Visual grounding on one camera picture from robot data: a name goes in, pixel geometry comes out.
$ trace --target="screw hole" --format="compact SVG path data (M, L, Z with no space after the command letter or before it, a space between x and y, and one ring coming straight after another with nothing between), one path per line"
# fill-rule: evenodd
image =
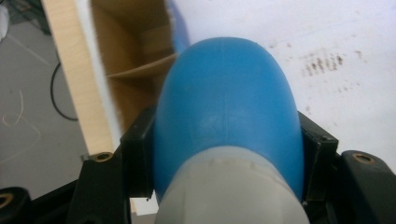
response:
M373 163L375 163L375 160L373 158L371 158L369 156L366 156L364 154L361 154L361 153L354 153L353 157L357 161L359 161L361 163L365 163L365 164L373 164Z
M98 161L98 162L102 162L102 161L108 161L112 157L113 157L113 153L111 153L111 152L102 152L102 153L99 153L98 155L96 155L94 157L94 160Z
M9 205L13 199L14 196L11 193L0 194L0 209Z

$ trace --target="blue silicone object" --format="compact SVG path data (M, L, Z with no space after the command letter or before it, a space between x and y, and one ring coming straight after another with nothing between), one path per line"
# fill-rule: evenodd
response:
M274 58L246 39L199 42L171 68L154 128L158 199L184 161L218 146L245 147L262 155L301 200L303 143L288 81Z

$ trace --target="black stain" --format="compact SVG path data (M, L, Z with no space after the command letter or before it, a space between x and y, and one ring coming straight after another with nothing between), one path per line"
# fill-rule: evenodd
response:
M309 114L311 114L311 107L309 107L309 105L305 108L305 111L308 112Z
M358 54L358 57L359 57L359 59L361 59L361 51L360 50L355 50L355 53L357 53Z
M331 71L337 70L337 64L335 63L335 59L332 57L332 68Z
M337 55L337 61L339 65L343 65L343 58Z
M327 67L327 69L329 69L329 70L330 70L331 68L330 68L330 62L329 62L329 59L328 59L328 58L326 58L326 60L325 60L325 61L326 61L326 67Z
M317 58L317 64L322 73L324 73L323 62L320 58Z
M317 71L317 65L316 65L315 63L311 63L311 65L312 65L312 68L313 68L315 71Z

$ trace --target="white plastic part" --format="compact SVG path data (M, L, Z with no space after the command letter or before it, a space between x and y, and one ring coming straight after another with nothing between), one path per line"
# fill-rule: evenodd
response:
M0 42L6 37L9 25L9 15L6 7L0 6Z
M178 170L155 223L309 222L271 162L245 148L213 147Z

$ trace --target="black cable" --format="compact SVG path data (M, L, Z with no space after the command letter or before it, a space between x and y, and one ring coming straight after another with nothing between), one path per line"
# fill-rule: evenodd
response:
M58 63L58 64L56 65L56 67L55 67L55 70L53 70L53 73L52 73L52 76L51 76L51 79L50 79L50 90L49 90L50 99L51 99L51 101L52 101L53 107L55 108L56 112L58 112L58 114L59 114L60 116L64 117L65 119L68 119L68 120L78 121L78 119L70 118L70 117L68 117L66 114L64 114L64 113L58 108L58 106L57 106L56 103L55 103L55 98L53 97L53 83L54 83L56 74L58 73L58 70L59 70L60 67L61 67L61 63Z

